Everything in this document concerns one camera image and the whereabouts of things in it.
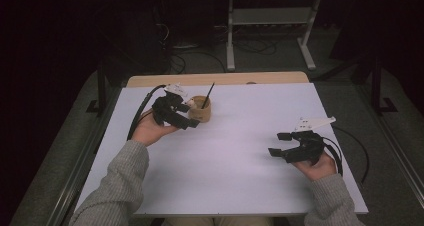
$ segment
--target cup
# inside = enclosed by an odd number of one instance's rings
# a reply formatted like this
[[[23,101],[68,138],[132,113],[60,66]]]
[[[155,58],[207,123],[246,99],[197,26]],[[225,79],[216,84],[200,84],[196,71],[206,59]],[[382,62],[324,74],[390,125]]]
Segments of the cup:
[[[199,120],[201,123],[209,122],[211,118],[211,99],[209,98],[208,101],[206,101],[205,107],[202,109],[205,99],[205,96],[193,97],[193,101],[196,106],[191,107],[188,111],[188,117],[190,119]]]

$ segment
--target white metal stand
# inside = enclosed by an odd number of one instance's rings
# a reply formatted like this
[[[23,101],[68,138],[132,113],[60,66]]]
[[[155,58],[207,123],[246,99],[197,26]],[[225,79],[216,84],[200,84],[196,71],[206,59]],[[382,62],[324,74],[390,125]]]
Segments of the white metal stand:
[[[309,70],[316,68],[307,43],[321,0],[314,0],[312,7],[234,9],[233,0],[228,7],[227,70],[235,71],[233,50],[233,25],[252,24],[306,24],[303,37],[297,39]]]

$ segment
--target person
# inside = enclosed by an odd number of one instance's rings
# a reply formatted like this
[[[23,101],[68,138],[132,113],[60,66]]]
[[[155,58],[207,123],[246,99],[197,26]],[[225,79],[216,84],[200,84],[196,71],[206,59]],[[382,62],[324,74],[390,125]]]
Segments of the person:
[[[172,125],[158,125],[151,109],[141,119],[131,139],[108,165],[100,186],[74,212],[69,225],[128,225],[143,201],[142,182],[149,166],[147,147],[178,130]],[[313,166],[308,162],[293,165],[311,180],[315,208],[306,215],[305,225],[363,225],[354,213],[353,200],[329,155],[323,153]],[[267,217],[169,218],[164,225],[247,226],[272,225],[271,222]]]

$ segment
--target gray sweater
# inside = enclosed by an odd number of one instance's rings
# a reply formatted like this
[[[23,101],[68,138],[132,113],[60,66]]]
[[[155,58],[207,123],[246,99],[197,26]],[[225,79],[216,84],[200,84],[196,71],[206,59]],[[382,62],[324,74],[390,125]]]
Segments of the gray sweater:
[[[142,182],[148,166],[147,148],[127,141],[109,164],[99,188],[75,211],[70,225],[128,225],[143,201]],[[311,189],[315,209],[306,215],[305,225],[363,225],[340,175],[312,182]]]

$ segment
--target pants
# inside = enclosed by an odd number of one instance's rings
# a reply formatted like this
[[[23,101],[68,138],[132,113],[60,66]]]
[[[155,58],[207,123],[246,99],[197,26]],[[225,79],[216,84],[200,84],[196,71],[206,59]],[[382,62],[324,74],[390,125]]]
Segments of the pants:
[[[267,217],[166,218],[162,226],[273,226]]]

